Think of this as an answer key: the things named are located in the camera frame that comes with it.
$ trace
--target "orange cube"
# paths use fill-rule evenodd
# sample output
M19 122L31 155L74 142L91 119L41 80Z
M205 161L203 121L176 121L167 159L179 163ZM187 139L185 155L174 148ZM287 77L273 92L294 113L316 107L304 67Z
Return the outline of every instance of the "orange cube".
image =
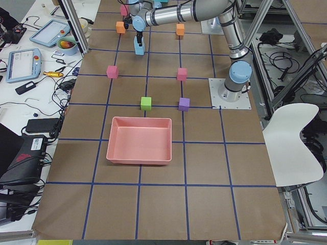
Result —
M124 27L124 22L123 21L117 21L116 22L116 31L117 31L117 33L120 33L120 34L125 34L126 33L126 29Z
M176 24L176 35L184 36L185 26L184 24Z

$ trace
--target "blue and white tablet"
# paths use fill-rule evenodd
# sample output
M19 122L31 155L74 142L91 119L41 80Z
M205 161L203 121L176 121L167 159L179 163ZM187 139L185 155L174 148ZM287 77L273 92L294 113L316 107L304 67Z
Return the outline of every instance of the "blue and white tablet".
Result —
M41 73L41 52L38 48L9 53L6 81L19 82L37 78Z
M69 25L55 19L50 20L40 30L30 37L30 41L51 47L57 44L59 38L71 31Z

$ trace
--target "white table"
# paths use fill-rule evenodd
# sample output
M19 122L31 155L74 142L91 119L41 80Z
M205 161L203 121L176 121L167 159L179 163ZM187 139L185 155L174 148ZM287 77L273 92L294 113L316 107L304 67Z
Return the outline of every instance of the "white table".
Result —
M89 18L91 20L95 20L97 9L100 4L100 0L74 0L73 1L76 12L79 17ZM50 19L52 19L45 11L41 4L45 4L46 8L49 11L52 11L55 6L53 6L51 0L36 0L31 9L26 14L25 18L31 15L39 16L40 20L37 21L37 25L42 26L46 24ZM33 25L34 21L36 20L35 17L31 17L27 22L29 25ZM8 56L11 51L16 50L25 50L28 48L39 48L41 51L41 60L42 60L42 67L41 67L41 75L39 78L34 79L34 82L41 80L44 75L42 73L44 71L54 71L58 68L61 68L63 64L56 63L55 59L51 58L51 55L56 50L56 47L48 48L42 46L40 44L31 42L29 37L35 33L35 29L31 27L27 27L27 31L20 40L18 44L12 44L7 48L4 48L0 52L0 59L8 62ZM73 56L63 56L62 57L66 63L71 61L76 61L75 63L71 64L74 66L79 60L82 59L82 55L77 53ZM67 67L64 70L64 74L66 75L68 71L70 71L70 67ZM42 82L37 84L36 88L22 94L18 95L15 92L15 88L27 83L30 80L16 82L16 83L7 83L5 76L6 73L1 73L0 75L4 76L2 81L0 82L0 104L5 102L17 102L17 103L27 103L33 107L40 109L45 114L53 114L54 112L58 111L58 106L52 101L51 97L54 91L54 82L50 78L44 79ZM53 116L46 116L41 114L38 110L32 109L25 105L15 105L15 104L8 104L1 106L1 114L0 114L0 123L8 127L10 130L15 132L16 134L20 135L20 130L26 126L29 119L35 118L33 116L34 113L37 113L39 116L37 118L49 118L49 117L59 117L59 113ZM53 156L54 151L56 148L56 144L49 145L47 147L47 152ZM45 166L42 169L41 178L46 180L48 176L50 166ZM26 231L31 230L33 221L35 219L34 214L24 215L21 220L8 223L5 225L0 226L0 232L12 232L12 231ZM2 244L33 244L30 240L22 240L22 241L14 241L12 242L5 242Z

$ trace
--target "chair seat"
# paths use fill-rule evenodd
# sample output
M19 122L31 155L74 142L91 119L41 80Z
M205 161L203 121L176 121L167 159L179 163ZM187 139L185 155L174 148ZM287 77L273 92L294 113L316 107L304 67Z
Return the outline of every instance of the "chair seat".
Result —
M263 134L277 186L314 182L322 178L320 163L300 139L301 130L318 107L290 104L275 111Z

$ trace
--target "pink tray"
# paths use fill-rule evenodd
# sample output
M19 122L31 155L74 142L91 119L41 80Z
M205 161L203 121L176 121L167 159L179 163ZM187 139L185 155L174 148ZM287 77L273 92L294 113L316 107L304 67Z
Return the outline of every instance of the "pink tray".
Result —
M121 164L169 164L172 160L172 120L114 117L107 159Z

